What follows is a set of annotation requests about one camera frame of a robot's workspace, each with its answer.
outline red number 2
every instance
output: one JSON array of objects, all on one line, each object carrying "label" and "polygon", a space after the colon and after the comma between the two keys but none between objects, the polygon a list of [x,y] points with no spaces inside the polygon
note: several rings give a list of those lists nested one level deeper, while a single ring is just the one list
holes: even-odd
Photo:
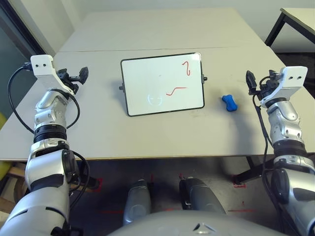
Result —
[{"label": "red number 2", "polygon": [[186,63],[187,63],[186,73],[187,73],[187,75],[189,76],[189,75],[190,75],[190,70],[188,70],[188,67],[189,67],[188,61],[185,61],[182,65],[185,65]]}]

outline black cable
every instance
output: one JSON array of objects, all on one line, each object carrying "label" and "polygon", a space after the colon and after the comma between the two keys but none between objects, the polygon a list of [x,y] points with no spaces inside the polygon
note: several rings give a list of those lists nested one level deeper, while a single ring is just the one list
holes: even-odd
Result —
[{"label": "black cable", "polygon": [[270,188],[270,184],[268,182],[267,175],[266,175],[267,174],[267,170],[266,170],[267,150],[268,150],[268,142],[267,142],[267,139],[265,138],[265,152],[264,152],[264,157],[263,157],[263,161],[262,161],[261,179],[262,179],[262,183],[264,185],[264,188],[265,188],[272,204],[274,205],[274,207],[277,211],[277,217],[278,217],[278,221],[279,221],[280,232],[284,233],[284,223],[282,220],[282,209],[280,208],[278,201],[277,201],[275,195],[273,194],[273,192]]},{"label": "black cable", "polygon": [[266,76],[266,77],[262,78],[262,79],[259,81],[259,86],[261,86],[261,85],[262,85],[262,82],[263,82],[264,80],[266,80],[266,79],[270,79],[270,76]]},{"label": "black cable", "polygon": [[257,106],[256,103],[255,103],[255,95],[253,95],[252,97],[252,102],[254,104],[254,107],[256,109],[256,112],[257,112],[257,115],[258,115],[258,119],[259,119],[259,122],[260,122],[260,126],[261,126],[261,130],[262,130],[262,133],[263,133],[263,136],[264,136],[264,139],[265,139],[265,151],[264,151],[264,156],[263,156],[263,161],[262,161],[262,173],[261,173],[261,179],[262,179],[262,183],[264,185],[264,188],[272,202],[272,204],[274,205],[276,211],[277,211],[277,217],[278,217],[278,221],[279,221],[279,227],[280,227],[280,232],[284,233],[284,224],[283,224],[283,221],[282,221],[282,210],[278,204],[278,201],[276,199],[276,197],[274,196],[274,194],[272,193],[271,189],[270,189],[270,184],[268,182],[268,179],[267,179],[267,171],[270,171],[269,169],[266,169],[266,159],[267,159],[267,151],[268,151],[268,142],[270,144],[271,141],[269,139],[269,136],[268,136],[268,133],[266,131],[266,127],[265,127],[265,124],[263,122],[263,119],[262,119],[262,116],[261,116],[261,108],[260,106]]},{"label": "black cable", "polygon": [[262,116],[261,116],[261,106],[257,106],[256,103],[255,103],[255,96],[256,95],[253,95],[252,96],[252,103],[254,104],[254,107],[255,107],[255,110],[257,112],[257,115],[258,115],[258,119],[259,119],[259,122],[260,122],[260,127],[261,127],[261,131],[262,131],[262,134],[264,136],[264,138],[266,138],[268,140],[268,142],[270,143],[270,145],[272,146],[272,142],[269,138],[269,135],[267,133],[267,130],[266,130],[266,127],[265,127],[265,124],[264,124],[264,121],[262,119]]},{"label": "black cable", "polygon": [[[22,70],[32,70],[32,64],[30,62],[26,63],[24,66],[18,68],[10,77],[9,79],[9,82],[8,82],[8,86],[7,86],[7,93],[8,93],[8,98],[9,98],[9,103],[10,103],[10,106],[11,106],[11,109],[13,111],[13,113],[15,114],[16,118],[19,120],[19,122],[28,130],[30,131],[32,134],[34,133],[34,131],[22,120],[22,118],[19,116],[19,114],[17,113],[16,109],[15,109],[15,106],[13,105],[13,102],[12,102],[12,97],[11,97],[11,85],[12,85],[12,82],[15,78],[15,76]],[[75,97],[70,94],[70,93],[65,93],[63,92],[62,90],[60,89],[52,89],[52,91],[57,91],[57,92],[60,92],[61,94],[67,94],[71,99],[72,101],[75,103],[76,107],[77,107],[77,117],[75,118],[74,122],[72,122],[70,125],[67,126],[67,129],[70,128],[71,126],[73,126],[77,120],[79,119],[80,117],[80,107],[79,107],[79,103],[77,102],[77,100],[75,99]]]},{"label": "black cable", "polygon": [[286,218],[285,215],[283,215],[283,218],[285,220],[285,222],[290,226],[290,228],[294,231],[294,233],[297,235],[297,236],[301,236],[300,233],[297,231],[297,229],[292,226],[292,224],[290,223],[290,221]]},{"label": "black cable", "polygon": [[22,66],[20,68],[18,68],[16,71],[14,71],[14,73],[11,75],[10,79],[9,79],[9,82],[8,82],[8,86],[7,86],[7,92],[8,92],[8,98],[9,98],[9,102],[10,102],[10,106],[12,108],[12,111],[13,113],[15,114],[16,118],[20,121],[20,123],[28,130],[30,131],[32,134],[34,133],[34,131],[27,125],[25,124],[25,122],[22,120],[22,118],[19,116],[19,114],[17,113],[14,105],[13,105],[13,102],[12,102],[12,98],[11,98],[11,85],[12,85],[12,82],[15,78],[15,76],[21,71],[21,70],[24,70],[26,69],[25,66]]},{"label": "black cable", "polygon": [[83,193],[85,192],[85,190],[87,189],[88,187],[88,184],[89,184],[89,181],[90,181],[90,166],[87,162],[87,160],[81,156],[80,154],[78,154],[77,152],[75,151],[72,151],[74,155],[76,155],[77,157],[79,157],[84,163],[85,163],[85,166],[86,166],[86,169],[87,169],[87,179],[86,179],[86,182],[84,183],[83,185],[83,188],[81,189],[79,195],[76,197],[76,199],[74,199],[74,201],[71,203],[70,205],[70,210],[72,210],[74,208],[74,206],[78,203],[78,201],[80,200],[80,198],[82,197]]},{"label": "black cable", "polygon": [[73,192],[73,191],[75,191],[75,190],[77,190],[80,186],[81,186],[81,183],[82,183],[82,181],[81,181],[81,176],[79,175],[78,176],[78,184],[77,184],[77,186],[75,186],[74,188],[70,188],[70,192]]}]

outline table leg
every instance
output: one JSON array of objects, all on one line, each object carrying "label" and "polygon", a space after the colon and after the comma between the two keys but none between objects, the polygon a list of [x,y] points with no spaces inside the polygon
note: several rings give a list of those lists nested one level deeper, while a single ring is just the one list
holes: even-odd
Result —
[{"label": "table leg", "polygon": [[[85,162],[81,162],[80,163],[80,176],[81,176],[81,185],[84,185],[87,181],[88,176],[86,174],[84,174],[84,170],[85,170]],[[89,179],[89,183],[88,183],[88,188],[89,189],[98,189],[99,187],[99,181],[96,178],[93,178],[92,176],[90,176]]]},{"label": "table leg", "polygon": [[265,41],[265,44],[267,46],[271,46],[272,45],[272,43],[275,41],[276,37],[278,36],[280,30],[284,26],[284,24],[285,24],[284,17],[285,17],[285,15],[283,13],[281,13],[279,18],[277,19],[277,22],[273,26],[271,32],[269,33],[269,35],[268,35],[268,37],[267,37],[267,39]]},{"label": "table leg", "polygon": [[[246,158],[250,165],[250,169],[248,171],[245,171],[243,173],[233,176],[233,181],[235,184],[243,184],[244,182],[247,182],[249,180],[261,177],[262,164],[255,166],[253,164],[251,157],[247,156]],[[274,164],[274,159],[266,161],[266,168],[271,169],[273,167],[273,164]]]},{"label": "table leg", "polygon": [[296,31],[298,31],[300,34],[302,34],[304,37],[306,37],[308,40],[310,40],[312,43],[315,43],[315,35],[303,26],[301,26],[299,23],[288,16],[285,16],[283,21],[294,28]]}]

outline silver robot arm segment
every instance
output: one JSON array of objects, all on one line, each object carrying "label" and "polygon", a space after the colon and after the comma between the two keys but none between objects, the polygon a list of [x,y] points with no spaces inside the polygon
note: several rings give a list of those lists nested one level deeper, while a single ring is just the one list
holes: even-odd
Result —
[{"label": "silver robot arm segment", "polygon": [[315,168],[307,157],[300,117],[289,102],[303,86],[307,68],[289,66],[280,73],[269,71],[266,84],[260,82],[256,91],[254,75],[248,71],[246,81],[250,95],[257,95],[267,108],[271,125],[270,138],[274,148],[274,171],[271,188],[278,202],[290,215],[302,236],[314,235],[315,228]]},{"label": "silver robot arm segment", "polygon": [[[36,105],[34,144],[25,171],[30,193],[17,203],[1,236],[63,235],[69,231],[69,183],[78,167],[67,142],[65,112],[68,94],[74,95],[78,86],[72,84],[66,69],[57,76],[49,55],[33,56],[31,64],[34,75],[49,87]],[[86,67],[83,76],[88,76]]]}]

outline blue toy bone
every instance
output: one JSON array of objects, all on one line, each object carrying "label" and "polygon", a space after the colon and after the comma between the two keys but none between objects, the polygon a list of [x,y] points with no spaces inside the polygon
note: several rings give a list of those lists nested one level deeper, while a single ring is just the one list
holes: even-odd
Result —
[{"label": "blue toy bone", "polygon": [[233,96],[231,94],[229,95],[224,95],[222,97],[222,100],[226,103],[226,109],[229,111],[229,112],[233,112],[233,111],[236,111],[237,110],[237,105],[236,103],[234,102],[233,100]]}]

